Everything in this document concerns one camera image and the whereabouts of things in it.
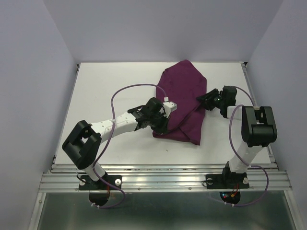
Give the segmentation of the purple surgical drape cloth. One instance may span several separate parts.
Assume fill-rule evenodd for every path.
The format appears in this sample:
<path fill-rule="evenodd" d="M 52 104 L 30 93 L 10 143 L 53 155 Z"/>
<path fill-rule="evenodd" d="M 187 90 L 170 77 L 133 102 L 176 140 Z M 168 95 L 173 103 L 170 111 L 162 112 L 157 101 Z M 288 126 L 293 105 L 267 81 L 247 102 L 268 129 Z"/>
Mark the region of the purple surgical drape cloth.
<path fill-rule="evenodd" d="M 207 93 L 207 79 L 190 61 L 183 60 L 164 70 L 158 86 L 177 104 L 177 110 L 170 114 L 168 133 L 153 132 L 153 137 L 199 146 L 206 110 L 196 98 Z"/>

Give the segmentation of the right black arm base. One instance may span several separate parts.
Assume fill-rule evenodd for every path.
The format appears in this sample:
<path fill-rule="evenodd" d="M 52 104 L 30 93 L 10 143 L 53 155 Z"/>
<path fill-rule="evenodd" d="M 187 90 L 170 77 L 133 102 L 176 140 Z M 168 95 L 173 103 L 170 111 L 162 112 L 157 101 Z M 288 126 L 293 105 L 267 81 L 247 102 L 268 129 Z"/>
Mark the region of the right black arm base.
<path fill-rule="evenodd" d="M 208 189 L 248 189 L 247 173 L 231 172 L 228 165 L 221 174 L 207 174 L 202 182 Z"/>

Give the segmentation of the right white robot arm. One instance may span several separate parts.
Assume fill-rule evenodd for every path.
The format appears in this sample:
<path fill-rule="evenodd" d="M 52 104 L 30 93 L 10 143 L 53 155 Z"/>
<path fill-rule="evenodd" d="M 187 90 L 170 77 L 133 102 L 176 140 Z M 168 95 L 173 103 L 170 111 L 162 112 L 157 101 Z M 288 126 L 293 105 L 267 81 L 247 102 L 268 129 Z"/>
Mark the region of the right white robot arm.
<path fill-rule="evenodd" d="M 208 189 L 231 189 L 249 187 L 247 171 L 252 167 L 252 161 L 256 155 L 268 147 L 277 139 L 277 128 L 270 106 L 237 105 L 237 86 L 224 86 L 221 91 L 212 91 L 198 96 L 196 99 L 206 110 L 214 108 L 220 110 L 220 114 L 229 119 L 229 127 L 233 120 L 241 122 L 242 142 L 235 149 L 233 142 L 230 146 L 234 151 L 234 157 L 229 160 L 221 174 L 208 174 L 203 182 Z"/>

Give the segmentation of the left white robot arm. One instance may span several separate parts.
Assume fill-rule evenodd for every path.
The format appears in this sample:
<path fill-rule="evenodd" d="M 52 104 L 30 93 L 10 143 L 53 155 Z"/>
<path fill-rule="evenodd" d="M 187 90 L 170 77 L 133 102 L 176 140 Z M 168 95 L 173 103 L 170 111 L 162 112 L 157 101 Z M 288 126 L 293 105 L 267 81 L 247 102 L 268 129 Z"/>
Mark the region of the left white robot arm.
<path fill-rule="evenodd" d="M 157 134 L 167 133 L 170 114 L 177 109 L 174 102 L 162 102 L 153 97 L 116 118 L 87 123 L 79 121 L 62 144 L 63 151 L 75 166 L 84 171 L 97 189 L 106 185 L 106 171 L 97 162 L 100 145 L 118 135 L 150 127 Z"/>

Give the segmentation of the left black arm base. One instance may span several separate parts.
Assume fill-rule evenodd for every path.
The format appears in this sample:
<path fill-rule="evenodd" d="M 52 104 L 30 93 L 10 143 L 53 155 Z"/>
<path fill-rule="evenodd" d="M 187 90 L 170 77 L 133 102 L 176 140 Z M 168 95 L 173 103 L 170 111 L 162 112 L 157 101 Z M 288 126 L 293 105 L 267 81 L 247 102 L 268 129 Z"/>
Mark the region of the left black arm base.
<path fill-rule="evenodd" d="M 79 180 L 79 190 L 81 191 L 92 191 L 92 190 L 110 191 L 110 190 L 118 190 L 119 188 L 121 188 L 121 182 L 122 182 L 121 175 L 108 174 L 102 177 L 106 182 L 115 186 L 116 188 L 113 188 L 105 184 L 101 180 L 95 182 L 85 173 L 77 174 L 76 177 Z"/>

